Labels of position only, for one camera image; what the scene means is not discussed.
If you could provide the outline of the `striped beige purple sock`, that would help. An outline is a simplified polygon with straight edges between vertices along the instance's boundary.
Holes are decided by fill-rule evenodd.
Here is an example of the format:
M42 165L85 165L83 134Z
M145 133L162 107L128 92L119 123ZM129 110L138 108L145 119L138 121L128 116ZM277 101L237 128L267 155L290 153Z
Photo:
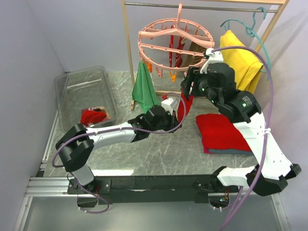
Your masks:
M108 110L105 107L102 107L102 106L101 107L91 107L91 108L82 109L81 112L83 110L93 110L93 109L101 109L102 111L104 111L107 114L107 117L102 122L111 119Z

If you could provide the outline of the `red sock front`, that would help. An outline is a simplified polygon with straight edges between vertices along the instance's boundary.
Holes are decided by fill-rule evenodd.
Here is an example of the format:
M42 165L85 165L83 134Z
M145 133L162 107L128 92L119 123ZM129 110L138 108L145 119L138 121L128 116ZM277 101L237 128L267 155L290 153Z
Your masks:
M102 122L107 117L107 114L101 109L83 110L81 113L80 122L84 126Z

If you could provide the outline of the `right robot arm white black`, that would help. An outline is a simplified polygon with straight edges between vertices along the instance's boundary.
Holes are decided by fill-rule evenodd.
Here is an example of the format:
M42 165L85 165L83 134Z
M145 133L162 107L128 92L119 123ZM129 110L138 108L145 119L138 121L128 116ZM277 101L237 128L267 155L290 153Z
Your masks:
M267 196L280 193L288 185L287 181L301 172L298 164L285 157L266 127L266 119L254 95L236 88L235 71L226 63L189 67L181 88L185 99L190 96L209 99L240 133L258 162L246 168L218 168L211 175L213 190L222 192L228 186L243 186Z

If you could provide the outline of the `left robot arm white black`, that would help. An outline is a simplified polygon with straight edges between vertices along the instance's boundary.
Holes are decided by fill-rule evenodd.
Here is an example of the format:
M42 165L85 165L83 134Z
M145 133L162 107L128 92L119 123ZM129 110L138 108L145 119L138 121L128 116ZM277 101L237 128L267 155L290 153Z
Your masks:
M175 111L165 110L155 105L145 114L140 114L125 123L104 128L86 128L82 124L74 125L57 142L56 154L62 161L62 167L71 173L84 193L96 189L94 175L87 165L93 150L117 144L144 140L153 134L172 133L180 128Z

